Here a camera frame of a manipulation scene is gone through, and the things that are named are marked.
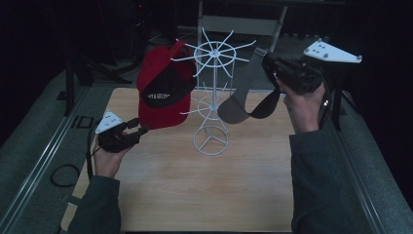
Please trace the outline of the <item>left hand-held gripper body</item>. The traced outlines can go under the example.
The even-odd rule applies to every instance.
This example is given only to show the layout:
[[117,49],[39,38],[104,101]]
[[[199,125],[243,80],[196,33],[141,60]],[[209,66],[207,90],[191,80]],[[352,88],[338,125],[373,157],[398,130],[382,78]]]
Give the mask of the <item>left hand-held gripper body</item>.
[[95,129],[98,145],[107,152],[117,153],[138,144],[140,137],[124,134],[124,122],[107,109]]

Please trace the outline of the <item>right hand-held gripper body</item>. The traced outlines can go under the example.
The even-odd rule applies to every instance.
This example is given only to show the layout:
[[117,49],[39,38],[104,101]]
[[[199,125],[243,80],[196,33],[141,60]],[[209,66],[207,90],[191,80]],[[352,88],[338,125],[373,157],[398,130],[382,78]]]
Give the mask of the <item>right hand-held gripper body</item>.
[[359,64],[362,56],[353,55],[318,39],[303,50],[301,58],[272,57],[272,73],[299,95],[315,91],[325,80],[328,66]]

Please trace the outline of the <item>red baseball cap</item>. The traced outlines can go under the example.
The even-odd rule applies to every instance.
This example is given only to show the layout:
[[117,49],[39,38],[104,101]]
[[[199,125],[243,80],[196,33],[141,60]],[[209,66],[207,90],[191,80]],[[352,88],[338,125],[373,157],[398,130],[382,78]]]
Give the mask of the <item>red baseball cap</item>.
[[149,51],[137,74],[138,118],[141,126],[157,130],[183,123],[197,85],[197,66],[184,41]]

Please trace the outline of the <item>grey sun visor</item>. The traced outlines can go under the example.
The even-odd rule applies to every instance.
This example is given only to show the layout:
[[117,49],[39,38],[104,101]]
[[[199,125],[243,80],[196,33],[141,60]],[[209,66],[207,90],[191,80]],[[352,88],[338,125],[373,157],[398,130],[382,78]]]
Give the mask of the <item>grey sun visor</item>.
[[[239,124],[249,117],[264,119],[275,111],[281,92],[273,72],[267,75],[262,66],[262,61],[267,55],[269,52],[264,49],[256,48],[254,50],[244,73],[237,79],[236,90],[219,105],[217,114],[225,123]],[[252,84],[259,78],[269,80],[274,89],[251,112],[248,112],[245,110],[246,98]]]

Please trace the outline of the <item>white wire display rack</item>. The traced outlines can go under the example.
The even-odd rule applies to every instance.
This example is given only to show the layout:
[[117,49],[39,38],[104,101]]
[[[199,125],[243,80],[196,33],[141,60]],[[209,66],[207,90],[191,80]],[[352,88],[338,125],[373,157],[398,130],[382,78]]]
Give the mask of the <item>white wire display rack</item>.
[[233,81],[237,62],[249,62],[242,58],[238,51],[251,47],[256,41],[241,45],[232,45],[231,30],[222,40],[210,39],[206,30],[201,28],[197,45],[186,43],[193,54],[186,58],[173,58],[172,61],[189,61],[192,59],[197,66],[194,77],[197,85],[191,97],[191,107],[186,112],[188,116],[200,117],[202,123],[192,136],[195,149],[206,156],[216,156],[223,153],[229,146],[228,129],[218,116],[218,107],[235,89]]

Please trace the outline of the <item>black tripod stand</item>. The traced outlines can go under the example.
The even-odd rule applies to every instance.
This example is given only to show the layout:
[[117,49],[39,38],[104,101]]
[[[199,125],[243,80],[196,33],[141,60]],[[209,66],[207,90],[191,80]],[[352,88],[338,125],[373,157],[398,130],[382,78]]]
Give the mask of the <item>black tripod stand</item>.
[[332,62],[326,66],[328,88],[332,95],[331,121],[337,131],[341,130],[340,112],[345,79],[354,66],[353,63],[344,62]]
[[78,78],[81,84],[90,86],[94,82],[91,74],[92,68],[117,83],[130,84],[131,81],[122,78],[121,74],[132,71],[137,66],[138,63],[133,62],[121,68],[110,69],[85,55],[71,52],[65,64],[65,91],[62,92],[65,100],[64,115],[68,116],[75,106],[75,78]]

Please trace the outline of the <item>white desk frame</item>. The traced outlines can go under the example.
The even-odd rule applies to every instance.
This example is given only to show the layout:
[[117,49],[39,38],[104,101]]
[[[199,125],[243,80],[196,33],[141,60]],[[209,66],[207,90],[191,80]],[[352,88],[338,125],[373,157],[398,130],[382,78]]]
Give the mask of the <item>white desk frame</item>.
[[252,19],[225,16],[210,16],[204,13],[204,0],[198,0],[198,44],[202,43],[203,30],[213,32],[235,31],[240,34],[271,36],[269,51],[277,46],[287,7],[281,9],[278,19]]

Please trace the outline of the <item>aluminium frame rail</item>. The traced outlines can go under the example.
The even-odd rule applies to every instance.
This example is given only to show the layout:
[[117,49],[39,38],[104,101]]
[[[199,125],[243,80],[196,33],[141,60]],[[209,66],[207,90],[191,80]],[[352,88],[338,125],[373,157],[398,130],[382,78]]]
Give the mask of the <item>aluminium frame rail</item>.
[[344,176],[344,204],[354,216],[357,230],[363,234],[385,234],[380,217],[381,204],[375,193],[375,176],[380,179],[382,156],[364,122],[348,104],[341,102],[340,127],[337,131],[331,121],[332,97],[324,103],[328,114],[323,127],[338,150],[338,163]]
[[79,108],[79,105],[89,90],[90,87],[81,88],[78,95],[75,97],[73,106],[70,107],[68,113],[62,117],[58,127],[54,131],[53,136],[43,149],[39,159],[36,161],[36,164],[32,167],[28,176],[22,182],[17,195],[11,202],[8,209],[4,212],[4,215],[0,218],[0,234],[12,234],[21,213],[24,211],[46,169],[54,159],[61,142],[66,136],[70,125],[74,120],[75,112]]

